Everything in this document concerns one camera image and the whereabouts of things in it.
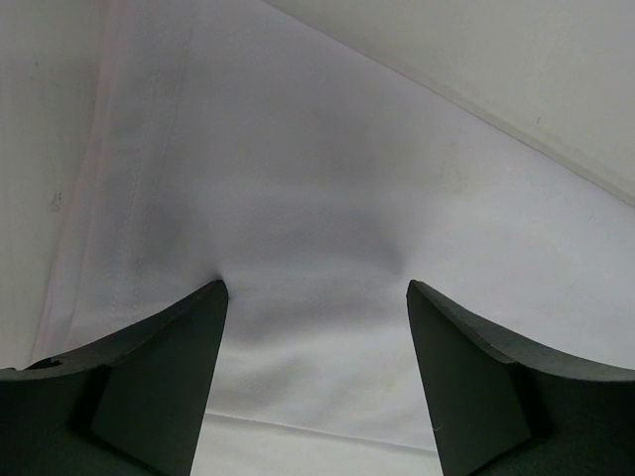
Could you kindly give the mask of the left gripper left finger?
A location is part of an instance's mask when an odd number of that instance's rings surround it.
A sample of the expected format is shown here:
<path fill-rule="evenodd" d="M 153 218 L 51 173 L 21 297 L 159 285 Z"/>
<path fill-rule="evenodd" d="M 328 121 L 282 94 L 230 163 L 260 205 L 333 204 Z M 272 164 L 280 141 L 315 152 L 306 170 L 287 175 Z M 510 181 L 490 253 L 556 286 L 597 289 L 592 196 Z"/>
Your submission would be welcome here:
<path fill-rule="evenodd" d="M 2 474 L 190 474 L 228 302 L 214 281 L 90 344 L 2 370 Z"/>

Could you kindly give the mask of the white t shirt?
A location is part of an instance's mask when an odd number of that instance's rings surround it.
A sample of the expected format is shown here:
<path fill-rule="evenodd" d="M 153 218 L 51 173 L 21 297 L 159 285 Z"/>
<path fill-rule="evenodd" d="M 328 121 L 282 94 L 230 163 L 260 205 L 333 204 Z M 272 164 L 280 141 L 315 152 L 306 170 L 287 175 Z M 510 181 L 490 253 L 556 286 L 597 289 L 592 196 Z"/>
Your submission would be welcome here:
<path fill-rule="evenodd" d="M 410 281 L 634 364 L 634 211 L 261 1 L 114 1 L 34 358 L 221 278 L 196 475 L 437 475 Z"/>

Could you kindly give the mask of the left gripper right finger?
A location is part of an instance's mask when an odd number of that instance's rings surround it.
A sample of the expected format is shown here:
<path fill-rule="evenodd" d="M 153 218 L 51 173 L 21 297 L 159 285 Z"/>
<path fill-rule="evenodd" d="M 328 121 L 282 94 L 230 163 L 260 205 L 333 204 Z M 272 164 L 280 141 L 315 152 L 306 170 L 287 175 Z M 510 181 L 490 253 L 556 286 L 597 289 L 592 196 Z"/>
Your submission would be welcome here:
<path fill-rule="evenodd" d="M 633 474 L 633 371 L 545 346 L 422 282 L 407 307 L 443 474 Z"/>

